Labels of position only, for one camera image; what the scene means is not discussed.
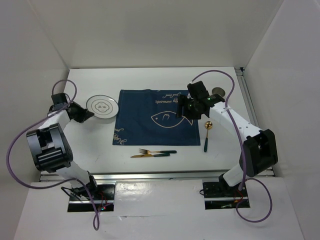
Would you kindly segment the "white round plate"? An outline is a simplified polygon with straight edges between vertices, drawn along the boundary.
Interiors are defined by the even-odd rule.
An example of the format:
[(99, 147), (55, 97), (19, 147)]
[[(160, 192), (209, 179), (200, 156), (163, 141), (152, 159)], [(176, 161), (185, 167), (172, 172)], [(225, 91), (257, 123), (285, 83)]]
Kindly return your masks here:
[(107, 95), (94, 95), (86, 101), (86, 108), (99, 119), (111, 119), (119, 112), (119, 105)]

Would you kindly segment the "gold spoon green handle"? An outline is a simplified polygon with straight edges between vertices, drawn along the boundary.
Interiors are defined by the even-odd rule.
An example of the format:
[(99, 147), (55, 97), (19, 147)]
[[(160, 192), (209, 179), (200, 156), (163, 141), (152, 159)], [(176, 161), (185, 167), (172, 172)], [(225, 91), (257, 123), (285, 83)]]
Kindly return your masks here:
[(206, 129), (206, 136), (205, 136), (203, 151), (206, 153), (206, 152), (208, 151), (209, 130), (212, 129), (213, 123), (212, 123), (211, 121), (207, 121), (207, 122), (204, 124), (204, 127), (205, 127), (205, 129)]

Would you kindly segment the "metal cup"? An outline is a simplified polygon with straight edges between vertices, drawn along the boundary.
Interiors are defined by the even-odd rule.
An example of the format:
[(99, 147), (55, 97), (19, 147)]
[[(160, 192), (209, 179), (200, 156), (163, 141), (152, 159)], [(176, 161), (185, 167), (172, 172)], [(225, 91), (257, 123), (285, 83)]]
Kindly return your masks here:
[(226, 95), (226, 92), (225, 92), (225, 90), (224, 89), (222, 89), (221, 87), (214, 87), (212, 90), (211, 90), (211, 93), (213, 94), (213, 95), (219, 95), (219, 96), (221, 96), (222, 98), (224, 98), (225, 97), (225, 95)]

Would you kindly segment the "dark blue cloth placemat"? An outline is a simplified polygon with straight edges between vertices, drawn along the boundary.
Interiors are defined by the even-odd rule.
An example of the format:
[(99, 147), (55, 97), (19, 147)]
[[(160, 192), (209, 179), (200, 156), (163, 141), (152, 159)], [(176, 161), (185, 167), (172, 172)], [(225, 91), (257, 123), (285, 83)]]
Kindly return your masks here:
[(115, 146), (199, 146), (197, 120), (177, 118), (178, 97), (187, 90), (124, 90), (113, 134)]

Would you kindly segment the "gold knife green handle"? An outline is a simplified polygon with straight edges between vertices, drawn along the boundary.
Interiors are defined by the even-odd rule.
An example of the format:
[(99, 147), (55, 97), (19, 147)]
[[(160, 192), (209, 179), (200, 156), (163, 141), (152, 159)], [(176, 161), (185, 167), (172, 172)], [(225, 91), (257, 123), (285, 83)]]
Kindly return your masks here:
[(159, 154), (139, 154), (133, 155), (130, 158), (158, 158), (158, 157), (169, 157), (170, 153), (159, 153)]

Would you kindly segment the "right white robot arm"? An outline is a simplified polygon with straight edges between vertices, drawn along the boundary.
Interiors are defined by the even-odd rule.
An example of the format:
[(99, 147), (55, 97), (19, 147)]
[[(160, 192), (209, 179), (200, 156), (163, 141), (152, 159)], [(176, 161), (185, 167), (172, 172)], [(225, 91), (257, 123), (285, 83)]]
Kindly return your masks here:
[(278, 163), (276, 138), (270, 129), (262, 130), (251, 124), (219, 94), (209, 95), (202, 81), (190, 83), (187, 88), (188, 95), (177, 98), (176, 116), (200, 120), (206, 115), (235, 135), (240, 143), (238, 163), (219, 177), (220, 194), (230, 196), (244, 179), (255, 177)]

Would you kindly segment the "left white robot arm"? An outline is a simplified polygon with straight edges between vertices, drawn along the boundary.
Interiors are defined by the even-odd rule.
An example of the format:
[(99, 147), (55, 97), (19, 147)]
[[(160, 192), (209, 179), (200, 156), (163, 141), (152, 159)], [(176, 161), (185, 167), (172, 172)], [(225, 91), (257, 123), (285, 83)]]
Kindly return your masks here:
[(40, 172), (56, 173), (65, 180), (70, 179), (74, 194), (92, 200), (97, 197), (99, 187), (93, 175), (75, 163), (64, 128), (72, 120), (83, 123), (94, 113), (68, 100), (65, 93), (53, 94), (51, 99), (49, 119), (26, 134), (34, 165)]

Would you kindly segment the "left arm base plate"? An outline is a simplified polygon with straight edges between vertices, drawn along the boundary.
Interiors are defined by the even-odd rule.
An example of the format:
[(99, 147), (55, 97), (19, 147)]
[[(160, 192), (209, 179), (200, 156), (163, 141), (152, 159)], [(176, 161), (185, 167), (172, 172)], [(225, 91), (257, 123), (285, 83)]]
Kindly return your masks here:
[[(62, 187), (62, 189), (69, 197), (67, 208), (69, 213), (94, 212), (90, 197), (86, 191), (76, 193), (72, 188)], [(115, 183), (97, 185), (97, 189), (91, 195), (94, 205), (99, 212), (114, 211), (115, 190)]]

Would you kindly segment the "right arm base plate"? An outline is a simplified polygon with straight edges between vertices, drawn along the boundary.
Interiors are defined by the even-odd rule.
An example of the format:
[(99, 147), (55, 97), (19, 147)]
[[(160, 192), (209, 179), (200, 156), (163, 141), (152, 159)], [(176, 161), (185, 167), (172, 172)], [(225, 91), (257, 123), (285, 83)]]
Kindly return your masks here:
[(205, 209), (235, 209), (238, 203), (240, 203), (239, 208), (250, 208), (246, 186), (239, 190), (239, 185), (225, 187), (218, 181), (204, 181), (199, 194), (204, 198)]

